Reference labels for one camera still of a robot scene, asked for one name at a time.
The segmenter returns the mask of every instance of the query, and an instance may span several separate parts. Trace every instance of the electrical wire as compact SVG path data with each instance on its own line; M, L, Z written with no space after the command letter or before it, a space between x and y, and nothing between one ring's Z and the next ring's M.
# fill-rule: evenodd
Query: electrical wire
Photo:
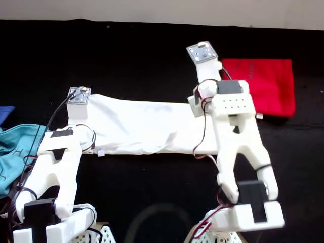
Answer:
M154 204L143 209L131 222L126 234L124 243L134 243L135 236L144 223L145 220L157 213L174 213L176 214L185 224L186 228L190 229L190 216L182 208L179 208L173 204Z
M47 122L47 124L46 124L46 127L45 127L45 130L44 130L44 132L43 132L43 135L42 135L42 138L40 139L40 142L39 142L39 145L38 145L38 147L40 146L40 144L41 144L41 142L42 142L42 140L43 140L43 138L44 138L44 136L45 136L45 133L47 132L47 130L50 128L50 126L51 126L51 124L52 124L52 122L53 122L53 120L54 120L54 118L56 117L56 115L57 115L57 113L62 109L62 107L65 105L65 103L67 102L67 101L69 101L71 98L72 98L72 96L76 93L76 91L77 90L79 90L80 88L81 88L82 86L79 86L79 87L77 87L74 91L72 91L63 101L62 101L62 103L56 108L56 110L53 112L53 114L52 114L52 116L51 116L51 118L49 119L49 121Z
M222 69L224 71L224 73L226 74L226 76L228 77L229 80L232 80L232 77L229 75L228 71L225 69L225 67L223 67Z
M36 134L35 134L35 136L34 136L34 140L33 140L32 144L31 144L30 149L29 149L29 153L28 153L28 155L26 156L27 159L25 159L26 157L24 158L24 167L22 168L22 172L21 172L21 175L20 175L20 179L19 179L19 183L18 183L19 186L21 186L21 184L22 184L22 179L23 179L23 177L24 177L24 172L25 172L26 164L27 164L28 159L29 159L29 157L30 157L30 153L31 153L31 151L32 151L32 148L34 147L34 144L35 144L35 141L36 141L36 138L37 138L37 135L38 135L38 132L39 132L40 128L41 128L41 126L39 125L39 126L38 126L38 129L37 129L37 132L36 132Z
M216 207L214 210L212 210L212 212L205 216L195 227L195 229L193 231L190 231L189 236L187 236L187 238L189 239L188 241L185 241L185 243L191 243L193 239L195 239L196 233L198 232L198 230L207 222L207 220L209 220L215 213L217 213L219 210L226 208L226 205L219 205L218 207Z
M83 208L81 208L81 209L90 209L90 210L92 211L93 218L92 218L92 222L91 222L91 225L90 225L90 226L92 226L92 225L95 223L95 218L96 218L95 211L94 211L92 208L90 208L90 207L83 207Z
M201 138L200 143L198 143L192 150L192 154L193 154L194 157L196 157L196 154L195 154L196 149L203 143L203 141L205 139L205 135L206 135L206 105L209 104L209 103L210 103L210 101L206 102L203 109L202 109L203 112L204 112L204 132L202 133L202 138Z
M96 140L96 134L95 134L95 131L93 129L91 129L88 125L86 124L83 124L83 123L80 123L80 124L76 124L75 125L76 127L77 126L86 126L87 128L89 128L89 130L92 132L92 140L91 140L91 144L90 146L87 146L86 149L83 149L82 152L85 152L87 151L88 149L90 149L92 147L92 145L94 144L95 140Z
M99 230L96 230L96 229L93 229L93 228L88 228L87 230L97 233L100 236L99 243L102 242L103 235Z
M212 224L211 222L208 222L207 225L205 225L203 227L203 229L201 230L201 232L199 232L199 234L197 234L193 238L194 239L199 239L209 229L209 227L211 226L211 224Z

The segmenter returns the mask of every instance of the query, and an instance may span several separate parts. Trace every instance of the red bag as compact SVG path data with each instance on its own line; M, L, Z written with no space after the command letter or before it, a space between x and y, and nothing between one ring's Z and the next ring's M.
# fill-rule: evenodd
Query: red bag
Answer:
M294 78L289 59L223 59L234 80L245 80L257 113L292 117L295 113Z

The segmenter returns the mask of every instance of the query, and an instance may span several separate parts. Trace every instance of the white cloth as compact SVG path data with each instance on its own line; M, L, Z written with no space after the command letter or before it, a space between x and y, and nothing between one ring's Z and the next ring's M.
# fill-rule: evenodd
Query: white cloth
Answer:
M89 98L88 119L69 120L76 122L95 130L94 153L104 150L105 154L192 154L204 132L204 117L195 118L189 104L120 100L99 94ZM210 116L196 154L217 154Z

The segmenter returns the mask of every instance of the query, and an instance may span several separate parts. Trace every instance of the teal cloth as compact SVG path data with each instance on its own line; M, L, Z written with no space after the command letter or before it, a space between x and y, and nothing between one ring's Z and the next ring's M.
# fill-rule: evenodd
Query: teal cloth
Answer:
M0 132L0 198L8 195L11 183L21 175L24 157L29 154L37 134L30 152L30 155L36 155L44 130L45 126L38 124L21 124ZM28 158L27 164L32 161L33 158Z

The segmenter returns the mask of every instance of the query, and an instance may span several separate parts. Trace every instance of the black cable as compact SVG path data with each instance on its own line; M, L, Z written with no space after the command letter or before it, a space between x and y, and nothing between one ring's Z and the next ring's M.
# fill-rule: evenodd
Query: black cable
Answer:
M223 67L222 69L224 71L224 73L226 74L226 76L228 77L229 80L232 80L231 75L229 75L228 71L225 69L225 67Z
M23 190L23 191L29 191L31 194L34 195L35 200L38 200L37 194L33 190L31 190L31 189L29 189L27 187L24 187L24 186L21 188L21 190Z
M29 153L28 153L28 155L27 155L27 159L25 160L25 158L24 158L24 167L22 168L22 172L21 172L21 175L20 175L20 179L19 179L19 183L18 183L19 185L21 185L22 179L23 179L23 177L24 177L25 167L26 167L26 164L27 164L27 162L28 162L28 160L29 160L30 153L31 153L32 148L33 148L33 146L34 146L34 144L35 144L35 141L36 141L36 138L37 138L37 135L38 135L38 132L39 132L40 128L41 128L41 126L39 125L39 126L38 126L38 129L37 129L37 132L36 132L36 134L35 134L34 140L33 140L32 144L31 144L31 147L30 147Z
M103 235L99 230L93 229L93 228L88 228L89 231L95 232L100 236L99 243L102 242Z
M161 213L175 213L184 223L186 228L190 229L190 216L182 208L179 208L173 204L154 204L143 209L131 222L126 235L124 243L134 243L135 236L138 229L149 217Z
M202 134L202 139L200 141L200 143L198 143L192 150L192 154L195 156L194 152L196 151L196 149L203 143L204 139L205 139L205 135L206 135L206 105L209 104L209 102L206 102L204 105L204 108L202 109L204 112L204 132Z
M39 145L41 144L44 136L45 136L45 132L47 132L47 130L50 128L50 125L52 124L54 118L56 117L57 113L62 109L62 107L64 106L64 104L71 99L71 97L74 95L74 93L79 89L80 87L76 88L73 92L71 92L63 101L62 103L56 108L56 110L54 111L54 113L52 114L51 118L49 119L46 127L45 127L45 130L43 132L43 135L40 139L40 142L39 142Z

